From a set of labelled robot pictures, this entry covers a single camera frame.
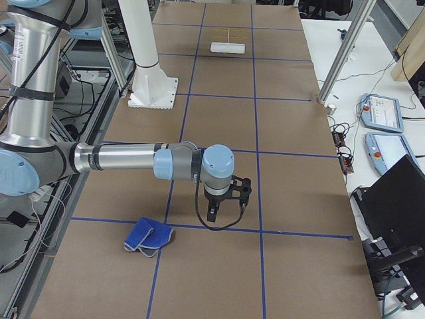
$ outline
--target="folded cloth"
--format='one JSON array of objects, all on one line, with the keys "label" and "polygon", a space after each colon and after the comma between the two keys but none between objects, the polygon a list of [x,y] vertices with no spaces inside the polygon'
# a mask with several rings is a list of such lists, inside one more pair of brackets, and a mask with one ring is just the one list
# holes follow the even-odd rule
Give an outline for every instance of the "folded cloth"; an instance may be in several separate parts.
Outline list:
[{"label": "folded cloth", "polygon": [[169,243],[173,229],[159,221],[142,217],[124,241],[127,251],[139,250],[146,257],[153,257]]}]

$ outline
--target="white pillar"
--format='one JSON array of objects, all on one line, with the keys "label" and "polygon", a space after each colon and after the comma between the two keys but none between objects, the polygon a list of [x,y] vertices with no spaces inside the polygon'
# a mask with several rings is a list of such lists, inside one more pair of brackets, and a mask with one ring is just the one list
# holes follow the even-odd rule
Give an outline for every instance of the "white pillar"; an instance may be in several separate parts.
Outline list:
[{"label": "white pillar", "polygon": [[178,79],[168,78],[159,65],[147,0],[118,2],[137,64],[128,106],[173,108]]}]

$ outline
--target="white cylinder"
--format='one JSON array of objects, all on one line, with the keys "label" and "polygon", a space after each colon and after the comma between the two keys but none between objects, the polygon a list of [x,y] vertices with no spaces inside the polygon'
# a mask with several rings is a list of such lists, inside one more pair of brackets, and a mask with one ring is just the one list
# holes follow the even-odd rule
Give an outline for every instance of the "white cylinder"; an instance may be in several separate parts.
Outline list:
[{"label": "white cylinder", "polygon": [[119,0],[121,13],[137,65],[153,66],[158,52],[146,0]]}]

